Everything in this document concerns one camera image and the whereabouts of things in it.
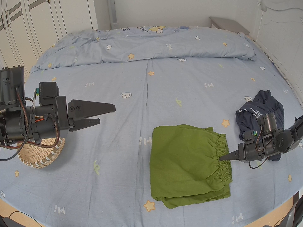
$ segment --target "headboard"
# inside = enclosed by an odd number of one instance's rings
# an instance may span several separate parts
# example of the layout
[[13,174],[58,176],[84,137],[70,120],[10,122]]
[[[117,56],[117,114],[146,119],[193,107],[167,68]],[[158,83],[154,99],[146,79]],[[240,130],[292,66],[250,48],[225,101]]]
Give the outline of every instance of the headboard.
[[257,5],[249,35],[271,57],[303,106],[303,2],[257,0]]

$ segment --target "green pants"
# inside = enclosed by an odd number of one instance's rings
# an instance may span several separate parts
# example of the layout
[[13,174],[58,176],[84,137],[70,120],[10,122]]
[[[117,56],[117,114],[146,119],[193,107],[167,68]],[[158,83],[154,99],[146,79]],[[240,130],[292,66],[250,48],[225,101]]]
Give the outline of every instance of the green pants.
[[230,196],[230,161],[225,134],[189,125],[154,128],[150,157],[151,196],[166,207]]

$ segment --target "navy clothing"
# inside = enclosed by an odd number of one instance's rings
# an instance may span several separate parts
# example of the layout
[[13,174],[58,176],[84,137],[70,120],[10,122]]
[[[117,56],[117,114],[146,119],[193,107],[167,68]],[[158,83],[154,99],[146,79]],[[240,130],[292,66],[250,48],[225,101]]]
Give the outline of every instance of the navy clothing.
[[270,90],[259,91],[253,101],[245,103],[236,111],[236,121],[240,127],[239,138],[243,140],[243,133],[248,130],[257,131],[260,134],[260,127],[257,118],[261,115],[274,112],[277,121],[277,127],[284,127],[284,109],[271,95]]

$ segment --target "mattress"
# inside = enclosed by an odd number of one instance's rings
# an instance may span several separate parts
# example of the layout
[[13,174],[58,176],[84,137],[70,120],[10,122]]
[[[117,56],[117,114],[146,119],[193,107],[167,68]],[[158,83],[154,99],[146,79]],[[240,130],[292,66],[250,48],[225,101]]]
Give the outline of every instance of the mattress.
[[[260,90],[270,89],[283,104],[285,128],[303,114],[287,82],[243,34],[184,26],[69,34],[38,60],[26,96],[43,81],[57,82],[68,102],[116,106],[99,125],[69,133],[45,168],[17,157],[0,163],[0,197],[46,226],[241,227],[303,186],[303,149],[297,147],[257,169],[232,161],[229,198],[170,210],[151,197],[155,127],[214,127],[226,134],[232,152],[242,142],[235,112]],[[0,156],[12,154],[2,149]]]

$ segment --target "bed sheet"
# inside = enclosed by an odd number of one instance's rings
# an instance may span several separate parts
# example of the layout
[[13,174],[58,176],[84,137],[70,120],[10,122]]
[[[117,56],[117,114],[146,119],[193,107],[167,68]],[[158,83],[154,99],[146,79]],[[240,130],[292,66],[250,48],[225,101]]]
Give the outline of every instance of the bed sheet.
[[[242,227],[280,206],[303,186],[301,147],[258,169],[232,161],[227,199],[170,210],[150,193],[155,127],[214,127],[226,134],[231,152],[242,142],[235,112],[246,102],[244,97],[254,98],[260,90],[270,89],[283,104],[285,128],[302,115],[274,65],[254,42],[245,41],[245,47],[254,50],[255,61],[172,57],[47,70],[37,66],[25,84],[26,96],[32,96],[39,82],[56,81],[68,102],[112,103],[116,112],[100,116],[97,126],[69,133],[59,157],[43,169],[25,166],[18,158],[1,163],[2,198],[46,226]],[[41,60],[41,65],[48,63]],[[1,150],[2,158],[11,154]]]

